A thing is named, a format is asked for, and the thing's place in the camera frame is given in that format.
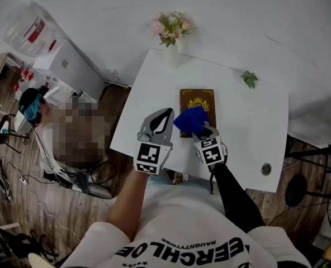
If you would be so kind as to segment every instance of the green plant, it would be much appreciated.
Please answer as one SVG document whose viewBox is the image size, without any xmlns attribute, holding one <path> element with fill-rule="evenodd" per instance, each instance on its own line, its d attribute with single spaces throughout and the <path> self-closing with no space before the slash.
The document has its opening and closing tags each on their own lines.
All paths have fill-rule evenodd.
<svg viewBox="0 0 331 268">
<path fill-rule="evenodd" d="M 255 82 L 258 80 L 255 73 L 251 73 L 248 70 L 244 71 L 242 79 L 248 86 L 248 88 L 255 88 Z"/>
</svg>

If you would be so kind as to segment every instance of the brown book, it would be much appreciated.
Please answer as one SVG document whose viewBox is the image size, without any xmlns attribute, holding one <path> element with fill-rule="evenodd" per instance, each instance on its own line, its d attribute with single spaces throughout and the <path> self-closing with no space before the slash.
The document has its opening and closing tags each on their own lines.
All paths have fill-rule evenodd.
<svg viewBox="0 0 331 268">
<path fill-rule="evenodd" d="M 179 91 L 179 100 L 181 104 L 181 113 L 189 108 L 201 106 L 204 108 L 204 111 L 209 118 L 210 126 L 216 128 L 214 90 L 181 89 Z M 181 137 L 190 138 L 192 136 L 181 131 Z"/>
</svg>

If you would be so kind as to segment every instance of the red label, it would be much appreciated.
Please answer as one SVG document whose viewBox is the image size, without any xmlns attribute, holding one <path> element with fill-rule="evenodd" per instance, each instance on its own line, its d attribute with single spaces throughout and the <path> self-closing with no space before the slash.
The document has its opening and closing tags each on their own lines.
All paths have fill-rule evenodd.
<svg viewBox="0 0 331 268">
<path fill-rule="evenodd" d="M 31 35 L 29 36 L 29 38 L 27 38 L 27 40 L 31 43 L 35 42 L 35 40 L 37 39 L 37 37 L 39 36 L 39 34 L 41 33 L 44 27 L 45 27 L 44 21 L 40 20 L 39 25 L 34 30 L 34 32 L 31 33 Z"/>
</svg>

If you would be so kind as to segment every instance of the black sleeve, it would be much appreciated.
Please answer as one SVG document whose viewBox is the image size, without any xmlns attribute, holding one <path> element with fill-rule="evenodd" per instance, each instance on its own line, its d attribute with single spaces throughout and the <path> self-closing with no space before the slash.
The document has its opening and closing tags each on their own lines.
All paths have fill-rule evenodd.
<svg viewBox="0 0 331 268">
<path fill-rule="evenodd" d="M 245 233 L 265 226 L 260 211 L 239 185 L 225 164 L 216 164 L 213 170 L 226 217 Z"/>
</svg>

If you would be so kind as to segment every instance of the flower vase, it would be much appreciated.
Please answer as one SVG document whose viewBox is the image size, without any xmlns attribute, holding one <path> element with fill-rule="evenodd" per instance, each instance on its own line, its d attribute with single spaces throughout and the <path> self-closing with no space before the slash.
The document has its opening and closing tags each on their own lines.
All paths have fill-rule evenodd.
<svg viewBox="0 0 331 268">
<path fill-rule="evenodd" d="M 180 54 L 177 43 L 163 48 L 163 59 L 165 65 L 170 69 L 175 69 L 179 65 Z"/>
</svg>

